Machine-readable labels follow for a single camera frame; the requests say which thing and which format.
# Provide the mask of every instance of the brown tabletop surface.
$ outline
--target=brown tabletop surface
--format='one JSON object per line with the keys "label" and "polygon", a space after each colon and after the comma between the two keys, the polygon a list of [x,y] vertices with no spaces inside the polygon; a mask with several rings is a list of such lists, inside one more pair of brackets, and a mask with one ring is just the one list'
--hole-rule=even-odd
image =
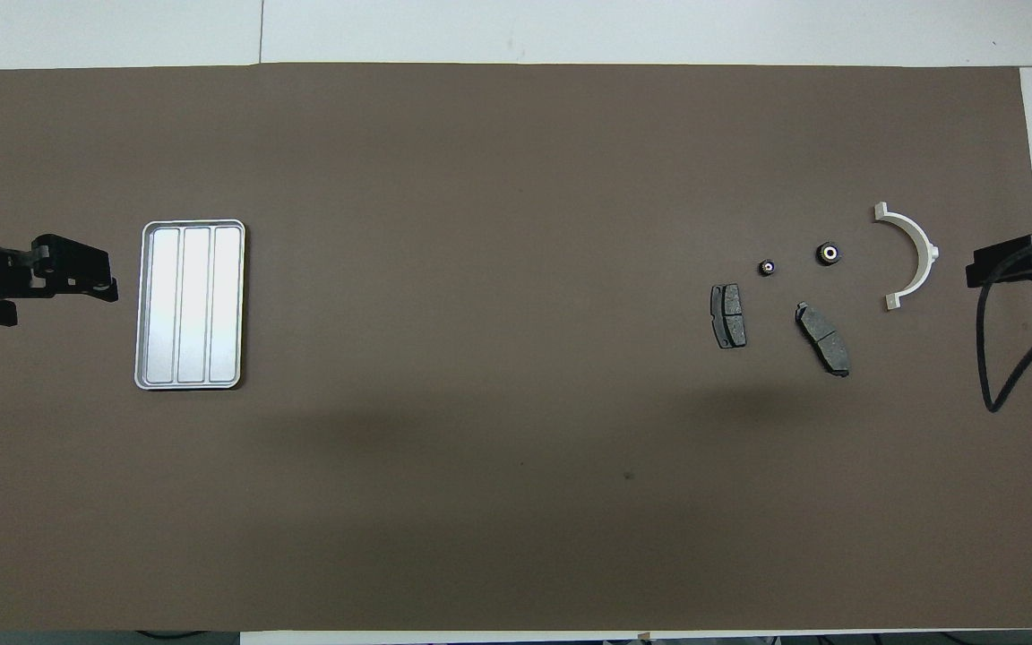
{"label": "brown tabletop surface", "polygon": [[[878,200],[941,249],[890,312]],[[139,390],[142,227],[229,217],[245,380]],[[963,275],[1032,232],[1014,69],[0,71],[0,245],[49,232],[122,299],[0,327],[0,628],[1032,627],[1032,370],[983,410]]]}

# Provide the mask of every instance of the rectangular tray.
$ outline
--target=rectangular tray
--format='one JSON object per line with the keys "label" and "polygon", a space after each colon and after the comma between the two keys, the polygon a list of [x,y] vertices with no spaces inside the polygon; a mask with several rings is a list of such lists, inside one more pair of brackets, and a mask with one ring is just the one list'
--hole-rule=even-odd
{"label": "rectangular tray", "polygon": [[152,221],[142,229],[134,383],[228,389],[241,379],[246,225]]}

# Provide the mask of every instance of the white curved bracket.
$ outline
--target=white curved bracket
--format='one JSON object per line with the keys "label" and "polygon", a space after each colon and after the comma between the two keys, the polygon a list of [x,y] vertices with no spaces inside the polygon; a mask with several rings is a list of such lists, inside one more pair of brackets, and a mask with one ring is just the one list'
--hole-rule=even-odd
{"label": "white curved bracket", "polygon": [[927,237],[927,232],[923,231],[921,226],[914,224],[914,221],[910,220],[909,217],[890,213],[886,209],[885,201],[878,201],[875,204],[875,221],[885,221],[886,223],[894,224],[894,226],[898,226],[902,231],[906,231],[906,235],[912,238],[914,248],[918,249],[918,269],[913,273],[913,279],[909,285],[906,285],[906,288],[901,291],[894,291],[893,294],[886,294],[886,310],[890,311],[902,307],[900,298],[912,294],[914,290],[922,286],[923,282],[927,281],[927,278],[930,277],[931,266],[934,265],[935,260],[938,260],[938,247],[930,244],[930,237]]}

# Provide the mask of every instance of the small round bearing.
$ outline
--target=small round bearing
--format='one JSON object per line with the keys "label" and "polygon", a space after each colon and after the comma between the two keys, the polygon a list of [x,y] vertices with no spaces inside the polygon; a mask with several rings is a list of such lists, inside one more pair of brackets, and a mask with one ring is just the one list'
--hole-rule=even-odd
{"label": "small round bearing", "polygon": [[814,256],[828,266],[843,260],[843,254],[839,253],[839,247],[836,247],[834,241],[824,241],[823,245],[818,246],[818,249],[815,249]]}

